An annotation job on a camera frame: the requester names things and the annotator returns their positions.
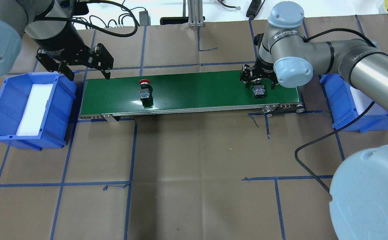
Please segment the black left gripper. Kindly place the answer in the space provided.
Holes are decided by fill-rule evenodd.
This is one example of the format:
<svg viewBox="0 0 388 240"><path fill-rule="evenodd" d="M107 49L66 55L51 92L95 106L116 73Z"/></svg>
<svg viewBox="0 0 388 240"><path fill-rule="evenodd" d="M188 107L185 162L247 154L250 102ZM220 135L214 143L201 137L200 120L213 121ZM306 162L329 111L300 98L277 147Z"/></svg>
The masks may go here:
<svg viewBox="0 0 388 240"><path fill-rule="evenodd" d="M111 78L111 70L114 66L113 56L102 43L90 49L83 43L42 43L39 45L36 59L46 71L58 71L70 81L74 81L75 74L68 65L83 65L99 70L107 80Z"/></svg>

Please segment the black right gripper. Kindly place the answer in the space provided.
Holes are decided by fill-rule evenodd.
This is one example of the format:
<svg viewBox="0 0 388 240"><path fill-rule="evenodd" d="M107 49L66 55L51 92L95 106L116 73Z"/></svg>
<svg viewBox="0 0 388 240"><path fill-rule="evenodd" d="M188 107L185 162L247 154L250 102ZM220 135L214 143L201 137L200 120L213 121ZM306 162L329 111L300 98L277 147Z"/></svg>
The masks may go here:
<svg viewBox="0 0 388 240"><path fill-rule="evenodd" d="M273 66L272 63L261 60L256 60L253 67L248 64L243 64L240 73L240 81L245 84L246 88L250 88L252 86L252 81L255 79L270 79L270 88L273 90L275 86L279 85L278 80L276 80Z"/></svg>

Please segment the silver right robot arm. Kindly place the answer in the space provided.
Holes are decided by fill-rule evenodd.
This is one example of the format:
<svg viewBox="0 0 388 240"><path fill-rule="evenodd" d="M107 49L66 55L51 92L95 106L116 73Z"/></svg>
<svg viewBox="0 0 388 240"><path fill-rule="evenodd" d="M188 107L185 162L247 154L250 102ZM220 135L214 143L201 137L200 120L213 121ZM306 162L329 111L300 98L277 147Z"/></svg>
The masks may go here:
<svg viewBox="0 0 388 240"><path fill-rule="evenodd" d="M298 156L301 149L346 129L374 104L388 111L388 55L360 32L335 28L311 38L300 32L304 11L283 1L270 12L264 34L258 37L253 67L244 65L240 80L247 85L269 78L285 88L310 82L314 75L337 73L371 104L341 129L298 147L295 160L331 196L329 211L340 240L388 240L388 145L352 154L339 165L328 187Z"/></svg>

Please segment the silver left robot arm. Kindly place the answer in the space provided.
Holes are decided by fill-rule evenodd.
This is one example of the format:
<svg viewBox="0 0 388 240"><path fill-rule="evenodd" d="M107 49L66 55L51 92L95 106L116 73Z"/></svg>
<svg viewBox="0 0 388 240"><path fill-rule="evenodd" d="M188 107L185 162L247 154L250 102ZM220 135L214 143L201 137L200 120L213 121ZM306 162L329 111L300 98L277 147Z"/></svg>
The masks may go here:
<svg viewBox="0 0 388 240"><path fill-rule="evenodd" d="M71 23L88 12L84 0L0 0L0 76L8 74L27 34L39 49L36 59L48 72L74 79L70 66L83 65L110 79L114 59L103 44L88 47Z"/></svg>

